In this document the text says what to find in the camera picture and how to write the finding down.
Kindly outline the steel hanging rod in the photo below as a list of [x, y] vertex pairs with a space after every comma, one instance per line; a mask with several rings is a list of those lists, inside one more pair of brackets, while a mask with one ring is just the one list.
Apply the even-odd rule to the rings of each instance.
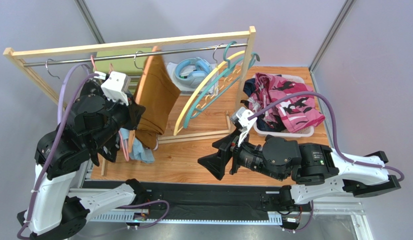
[[[218, 50], [218, 49], [225, 49], [226, 47], [227, 47], [227, 44], [220, 44], [220, 45], [212, 45], [212, 46], [205, 46], [205, 47], [174, 49], [174, 50], [159, 50], [159, 51], [151, 51], [151, 52], [138, 51], [134, 54], [94, 57], [93, 60], [95, 62], [101, 62], [101, 61], [111, 61], [111, 60], [129, 59], [129, 58], [133, 59], [133, 58], [137, 58], [137, 57], [149, 57], [149, 56], [157, 56], [157, 55], [173, 55], [173, 54], [183, 54], [183, 53], [191, 53], [191, 52], [210, 51], [210, 50], [212, 51], [212, 50]], [[49, 66], [49, 65], [88, 63], [90, 61], [91, 60], [88, 59], [88, 58], [72, 59], [72, 60], [60, 60], [60, 61], [46, 60], [45, 62], [24, 63], [23, 66], [25, 68], [28, 68], [28, 67], [40, 67], [40, 66], [44, 66], [45, 64], [47, 64]]]

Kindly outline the dark blue jeans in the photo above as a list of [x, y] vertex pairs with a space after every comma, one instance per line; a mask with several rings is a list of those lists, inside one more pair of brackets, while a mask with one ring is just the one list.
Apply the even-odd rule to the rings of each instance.
[[[255, 88], [255, 78], [250, 78], [245, 81], [243, 92], [250, 97], [252, 93], [256, 90]], [[287, 128], [283, 124], [279, 115], [274, 115], [276, 121], [272, 121], [271, 124], [268, 124], [264, 118], [265, 115], [262, 114], [257, 117], [257, 128], [263, 132], [283, 132]]]

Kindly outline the wooden clothes rack frame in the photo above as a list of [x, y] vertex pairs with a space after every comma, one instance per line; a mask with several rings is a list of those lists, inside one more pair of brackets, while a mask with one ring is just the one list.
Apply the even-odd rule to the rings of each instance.
[[[25, 58], [65, 56], [95, 51], [127, 50], [138, 47], [156, 47], [201, 43], [218, 40], [247, 39], [254, 36], [255, 28], [247, 31], [211, 33], [190, 36], [155, 38], [125, 42], [14, 51], [8, 47], [3, 55], [30, 78], [47, 96], [58, 104], [59, 95], [32, 69], [24, 67]], [[118, 132], [129, 120], [128, 106], [108, 100], [105, 96], [75, 93], [63, 107], [64, 115], [56, 130], [45, 135], [35, 153], [40, 178], [49, 180], [75, 174], [80, 166], [91, 161], [99, 165], [99, 156], [110, 162], [116, 160]]]

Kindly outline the pink clothes hanger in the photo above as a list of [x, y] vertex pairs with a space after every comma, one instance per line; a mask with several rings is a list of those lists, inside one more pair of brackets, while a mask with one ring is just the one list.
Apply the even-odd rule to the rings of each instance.
[[[91, 61], [91, 64], [93, 66], [93, 73], [96, 73], [97, 72], [97, 67], [96, 67], [96, 64], [95, 64], [94, 56], [92, 54], [90, 55], [90, 61]], [[110, 63], [108, 73], [110, 74], [114, 70], [115, 70], [115, 68], [114, 68], [113, 64]], [[125, 160], [128, 162], [129, 161], [129, 152], [128, 152], [128, 149], [127, 149], [128, 145], [127, 145], [126, 141], [124, 140], [121, 131], [119, 131], [118, 134], [119, 134], [120, 146], [121, 146], [121, 149], [123, 151], [123, 155], [125, 157]]]

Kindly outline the green box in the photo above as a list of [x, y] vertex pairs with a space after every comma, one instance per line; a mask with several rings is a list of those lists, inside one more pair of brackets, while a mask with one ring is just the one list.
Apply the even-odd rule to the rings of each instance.
[[[93, 57], [94, 59], [102, 57], [113, 57], [121, 55], [133, 55], [136, 53], [147, 53], [152, 51], [152, 47], [134, 48], [134, 49], [122, 49], [122, 50], [110, 50], [110, 51], [99, 51]], [[147, 56], [137, 56], [134, 64], [134, 57], [113, 60], [94, 60], [95, 67], [97, 71], [108, 73], [110, 71], [110, 64], [116, 72], [125, 73], [131, 78], [130, 85], [128, 89], [132, 94], [136, 92], [137, 85], [143, 75], [143, 68], [147, 60]]]

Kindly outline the black white patterned trousers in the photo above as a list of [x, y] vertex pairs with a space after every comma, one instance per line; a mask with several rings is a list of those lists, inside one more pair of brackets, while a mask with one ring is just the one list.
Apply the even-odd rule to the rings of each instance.
[[86, 95], [96, 95], [96, 96], [104, 96], [104, 93], [101, 89], [101, 84], [98, 79], [91, 78], [85, 82], [82, 86], [79, 96], [86, 96]]

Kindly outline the brown trousers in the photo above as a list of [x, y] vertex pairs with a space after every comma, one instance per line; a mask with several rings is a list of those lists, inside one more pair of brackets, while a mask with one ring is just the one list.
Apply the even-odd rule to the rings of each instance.
[[157, 136], [163, 135], [167, 128], [168, 118], [181, 91], [172, 82], [167, 73], [164, 59], [161, 55], [154, 56], [151, 64], [153, 81], [153, 123], [157, 126]]

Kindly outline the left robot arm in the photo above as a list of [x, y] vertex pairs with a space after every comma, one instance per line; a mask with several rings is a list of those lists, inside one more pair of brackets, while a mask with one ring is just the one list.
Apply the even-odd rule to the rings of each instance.
[[70, 103], [56, 130], [42, 137], [35, 152], [35, 184], [29, 207], [17, 218], [31, 240], [64, 240], [76, 235], [92, 218], [116, 208], [142, 204], [147, 191], [136, 179], [89, 197], [68, 195], [72, 180], [87, 161], [117, 158], [119, 131], [135, 129], [145, 107], [104, 95], [86, 94]]

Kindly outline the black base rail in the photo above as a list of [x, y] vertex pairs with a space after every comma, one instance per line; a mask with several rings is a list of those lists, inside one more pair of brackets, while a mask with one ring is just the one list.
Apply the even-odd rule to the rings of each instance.
[[153, 219], [166, 220], [260, 221], [268, 212], [284, 212], [278, 206], [279, 187], [189, 183], [142, 182], [149, 199], [165, 200], [150, 208]]

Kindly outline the white plastic laundry basket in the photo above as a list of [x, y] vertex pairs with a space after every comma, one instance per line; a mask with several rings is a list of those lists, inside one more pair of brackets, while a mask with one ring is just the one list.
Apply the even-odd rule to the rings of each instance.
[[[283, 78], [291, 81], [291, 82], [305, 84], [304, 79], [301, 78], [300, 76], [289, 75], [289, 74], [282, 74], [281, 76]], [[287, 130], [284, 130], [284, 131], [281, 131], [281, 132], [262, 131], [262, 130], [258, 129], [258, 124], [257, 123], [255, 123], [255, 125], [253, 126], [253, 129], [259, 136], [262, 136], [262, 137], [265, 137], [267, 135], [271, 135], [271, 136], [280, 137], [280, 138], [296, 139], [296, 138], [311, 137], [314, 134], [314, 127], [313, 126], [303, 128], [303, 129], [301, 129], [297, 132], [294, 132], [294, 133], [288, 132]]]

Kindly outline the pink camouflage trousers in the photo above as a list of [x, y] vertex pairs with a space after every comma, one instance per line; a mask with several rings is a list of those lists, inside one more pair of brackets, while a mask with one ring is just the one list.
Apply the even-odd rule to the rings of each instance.
[[[253, 113], [286, 96], [313, 90], [305, 83], [292, 82], [283, 78], [281, 74], [257, 72], [252, 78], [255, 78], [255, 91], [244, 105]], [[292, 97], [261, 115], [263, 114], [269, 125], [276, 121], [274, 115], [279, 115], [289, 133], [296, 133], [310, 126], [315, 128], [325, 120], [325, 116], [316, 109], [315, 98], [310, 95]]]

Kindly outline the light blue trousers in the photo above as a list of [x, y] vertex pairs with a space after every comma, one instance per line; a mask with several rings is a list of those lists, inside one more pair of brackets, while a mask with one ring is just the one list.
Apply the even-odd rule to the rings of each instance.
[[119, 130], [127, 144], [129, 160], [138, 160], [146, 164], [152, 164], [155, 161], [153, 151], [135, 137], [130, 130], [121, 128]]

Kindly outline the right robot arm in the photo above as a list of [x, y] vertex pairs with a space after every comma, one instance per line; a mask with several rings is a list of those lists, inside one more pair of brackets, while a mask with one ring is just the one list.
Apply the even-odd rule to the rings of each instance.
[[201, 157], [198, 163], [217, 180], [241, 167], [269, 178], [293, 185], [279, 189], [279, 209], [291, 212], [315, 199], [337, 193], [350, 193], [355, 198], [383, 195], [401, 188], [395, 175], [388, 172], [387, 156], [377, 151], [365, 156], [339, 154], [335, 148], [317, 143], [299, 144], [295, 140], [268, 135], [263, 145], [240, 140], [233, 132], [212, 144], [216, 153]]

